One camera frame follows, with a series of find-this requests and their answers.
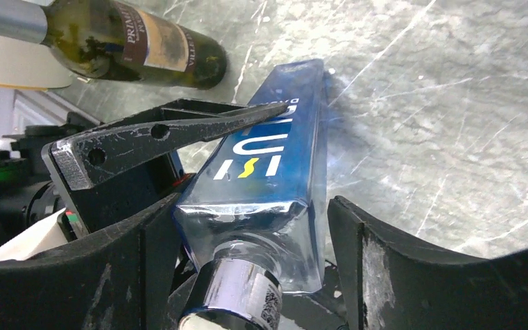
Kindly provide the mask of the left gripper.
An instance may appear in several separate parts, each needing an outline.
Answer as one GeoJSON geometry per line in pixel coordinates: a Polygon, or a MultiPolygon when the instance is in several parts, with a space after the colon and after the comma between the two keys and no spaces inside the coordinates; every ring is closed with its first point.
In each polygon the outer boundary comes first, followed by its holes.
{"type": "MultiPolygon", "coordinates": [[[[27,126],[0,146],[0,247],[65,204],[42,148],[88,127],[27,126]]],[[[177,194],[26,261],[0,261],[0,329],[174,329],[177,194]]]]}

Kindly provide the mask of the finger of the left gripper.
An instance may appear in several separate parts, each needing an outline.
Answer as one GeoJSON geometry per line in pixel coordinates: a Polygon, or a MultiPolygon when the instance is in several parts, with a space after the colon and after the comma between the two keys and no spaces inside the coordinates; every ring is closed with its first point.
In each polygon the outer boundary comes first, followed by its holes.
{"type": "Polygon", "coordinates": [[[276,117],[284,103],[175,100],[46,145],[42,158],[77,237],[120,222],[167,196],[182,176],[178,149],[276,117]]]}

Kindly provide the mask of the silver capped dark bottle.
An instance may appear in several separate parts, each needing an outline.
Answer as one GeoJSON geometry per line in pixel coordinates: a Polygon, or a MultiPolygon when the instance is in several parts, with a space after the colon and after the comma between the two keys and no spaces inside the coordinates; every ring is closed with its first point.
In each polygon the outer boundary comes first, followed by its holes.
{"type": "Polygon", "coordinates": [[[211,89],[228,68],[213,38],[120,1],[0,1],[0,36],[45,46],[92,79],[211,89]]]}

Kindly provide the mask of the blue label water bottle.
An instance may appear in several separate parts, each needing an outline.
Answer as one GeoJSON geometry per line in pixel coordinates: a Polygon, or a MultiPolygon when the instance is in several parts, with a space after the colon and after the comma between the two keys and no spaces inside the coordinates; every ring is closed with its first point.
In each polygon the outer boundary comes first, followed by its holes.
{"type": "Polygon", "coordinates": [[[175,204],[198,272],[180,329],[277,329],[285,294],[321,289],[326,86],[320,59],[275,66],[251,103],[285,112],[223,138],[175,204]]]}

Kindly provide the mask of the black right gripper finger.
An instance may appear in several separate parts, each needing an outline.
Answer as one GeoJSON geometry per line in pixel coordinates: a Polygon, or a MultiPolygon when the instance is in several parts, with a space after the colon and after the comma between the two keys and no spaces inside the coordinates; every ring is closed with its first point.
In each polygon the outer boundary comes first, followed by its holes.
{"type": "Polygon", "coordinates": [[[528,248],[479,258],[329,202],[350,329],[528,329],[528,248]]]}

